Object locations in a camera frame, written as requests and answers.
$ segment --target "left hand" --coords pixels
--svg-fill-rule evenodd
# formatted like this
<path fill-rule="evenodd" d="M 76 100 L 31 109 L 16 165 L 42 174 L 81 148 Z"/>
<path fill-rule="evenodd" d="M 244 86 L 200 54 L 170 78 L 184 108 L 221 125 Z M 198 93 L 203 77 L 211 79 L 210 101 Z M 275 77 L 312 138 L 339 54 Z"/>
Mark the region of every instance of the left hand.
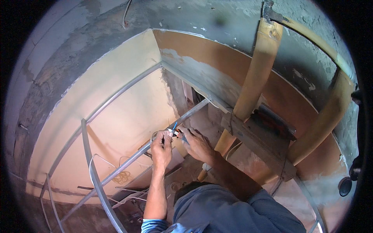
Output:
<path fill-rule="evenodd" d="M 166 171 L 166 167 L 172 159 L 171 142 L 172 133 L 168 130 L 160 130 L 154 141 L 150 144 L 154 171 L 163 173 Z"/>

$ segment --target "man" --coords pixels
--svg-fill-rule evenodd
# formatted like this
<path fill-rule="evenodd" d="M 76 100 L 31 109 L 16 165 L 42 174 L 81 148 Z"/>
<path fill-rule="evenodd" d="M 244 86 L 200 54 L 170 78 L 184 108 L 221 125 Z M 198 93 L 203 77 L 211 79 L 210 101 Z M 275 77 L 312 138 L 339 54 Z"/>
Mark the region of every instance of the man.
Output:
<path fill-rule="evenodd" d="M 153 176 L 142 232 L 306 232 L 302 223 L 257 182 L 214 151 L 206 137 L 193 128 L 180 126 L 180 130 L 189 142 L 183 142 L 187 152 L 210 165 L 227 189 L 208 182 L 185 186 L 175 195 L 173 224 L 168 227 L 164 220 L 167 216 L 164 173 L 172 158 L 172 134 L 158 131 L 150 145 Z"/>

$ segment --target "hand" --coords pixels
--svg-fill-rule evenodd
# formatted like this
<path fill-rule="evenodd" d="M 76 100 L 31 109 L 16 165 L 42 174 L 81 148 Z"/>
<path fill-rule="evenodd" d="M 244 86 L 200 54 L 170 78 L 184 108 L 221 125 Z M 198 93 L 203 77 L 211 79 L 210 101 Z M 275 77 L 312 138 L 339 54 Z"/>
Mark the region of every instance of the hand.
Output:
<path fill-rule="evenodd" d="M 153 158 L 153 171 L 164 173 L 172 159 L 172 133 L 168 130 L 160 130 L 154 141 L 150 144 Z"/>
<path fill-rule="evenodd" d="M 209 140 L 193 128 L 187 129 L 183 126 L 179 126 L 179 129 L 185 135 L 189 143 L 182 141 L 188 154 L 196 160 L 200 160 L 210 165 L 218 152 L 214 151 Z"/>

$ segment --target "right hand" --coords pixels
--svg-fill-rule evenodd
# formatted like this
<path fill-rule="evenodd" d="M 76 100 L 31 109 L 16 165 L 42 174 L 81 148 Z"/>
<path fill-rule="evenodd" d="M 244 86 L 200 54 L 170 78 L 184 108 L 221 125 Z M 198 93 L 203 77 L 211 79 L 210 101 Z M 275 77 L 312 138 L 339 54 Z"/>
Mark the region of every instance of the right hand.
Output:
<path fill-rule="evenodd" d="M 212 160 L 216 157 L 216 151 L 212 148 L 209 140 L 193 128 L 187 129 L 183 126 L 179 126 L 179 129 L 185 135 L 189 143 L 182 141 L 188 154 L 196 160 L 211 164 Z M 178 138 L 182 138 L 182 136 L 181 133 L 178 134 Z"/>

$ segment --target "white cable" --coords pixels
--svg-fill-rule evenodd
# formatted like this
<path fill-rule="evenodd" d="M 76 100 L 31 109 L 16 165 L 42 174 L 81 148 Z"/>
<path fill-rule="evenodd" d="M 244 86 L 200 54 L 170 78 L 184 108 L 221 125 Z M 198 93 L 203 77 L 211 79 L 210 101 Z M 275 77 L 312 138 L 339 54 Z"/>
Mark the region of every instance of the white cable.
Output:
<path fill-rule="evenodd" d="M 94 155 L 92 156 L 91 161 L 90 161 L 90 164 L 89 164 L 89 166 L 88 166 L 88 171 L 89 171 L 89 174 L 90 174 L 90 179 L 91 179 L 92 184 L 93 184 L 93 180 L 92 180 L 92 176 L 91 176 L 91 164 L 92 164 L 93 158 L 94 158 L 96 155 L 97 155 L 98 157 L 100 157 L 102 160 L 104 160 L 105 162 L 107 162 L 108 164 L 110 164 L 111 166 L 115 167 L 115 169 L 117 169 L 116 166 L 114 166 L 112 163 L 110 163 L 110 162 L 108 162 L 107 160 L 105 160 L 103 157 L 99 156 L 98 154 L 94 154 Z M 139 161 L 137 161 L 137 160 L 135 160 L 135 162 L 137 162 L 137 163 L 139 163 L 139 164 L 142 164 L 142 165 L 144 165 L 144 166 L 152 167 L 152 165 L 143 164 L 143 163 L 141 163 L 141 162 L 139 162 Z"/>
<path fill-rule="evenodd" d="M 92 156 L 91 161 L 90 161 L 90 164 L 89 164 L 89 166 L 88 166 L 88 171 L 89 171 L 89 173 L 90 173 L 90 178 L 91 178 L 91 182 L 92 182 L 92 184 L 93 184 L 93 180 L 92 180 L 92 176 L 91 176 L 91 164 L 92 164 L 93 158 L 94 158 L 96 155 L 97 155 L 98 157 L 100 157 L 102 160 L 104 160 L 105 162 L 107 162 L 108 164 L 110 164 L 111 166 L 117 168 L 117 167 L 114 166 L 112 163 L 110 163 L 110 162 L 108 162 L 107 160 L 105 160 L 103 157 L 99 156 L 98 154 L 94 154 L 94 155 Z"/>
<path fill-rule="evenodd" d="M 123 29 L 126 29 L 126 25 L 125 25 L 124 18 L 126 17 L 126 14 L 127 14 L 128 7 L 129 7 L 129 4 L 130 4 L 130 3 L 131 3 L 131 0 L 128 1 L 128 3 L 127 3 L 127 7 L 126 7 L 126 9 L 124 10 L 123 20 L 122 20 L 122 27 L 123 27 Z"/>
<path fill-rule="evenodd" d="M 113 198 L 108 197 L 108 199 L 110 199 L 110 200 L 112 200 L 112 201 L 115 201 L 116 203 L 120 203 L 120 204 L 124 204 L 124 203 L 127 201 L 127 198 L 135 198 L 135 199 L 139 199 L 139 200 L 146 201 L 146 199 L 138 198 L 138 197 L 135 197 L 135 196 L 128 196 L 128 197 L 125 197 L 125 198 L 123 199 L 123 200 L 125 200 L 124 202 L 120 202 L 120 201 L 114 200 Z"/>
<path fill-rule="evenodd" d="M 129 156 L 122 156 L 122 157 L 120 157 L 120 158 L 119 158 L 119 166 L 120 166 L 120 159 L 123 158 L 123 157 L 130 158 Z M 141 162 L 139 162 L 139 161 L 137 161 L 137 160 L 135 160 L 135 162 L 137 162 L 137 163 L 139 163 L 139 164 L 142 164 L 142 165 L 144 165 L 144 166 L 147 166 L 147 167 L 152 167 L 152 166 L 153 166 L 153 165 L 147 165 L 147 164 L 141 163 Z"/>
<path fill-rule="evenodd" d="M 240 146 L 241 144 L 242 144 L 242 142 L 239 142 L 239 143 L 238 143 L 237 145 L 235 145 L 232 149 L 230 149 L 230 150 L 228 151 L 228 153 L 227 153 L 227 156 L 225 157 L 225 160 L 228 159 L 229 153 L 230 153 L 231 151 L 233 151 L 233 149 L 235 149 L 236 147 Z"/>

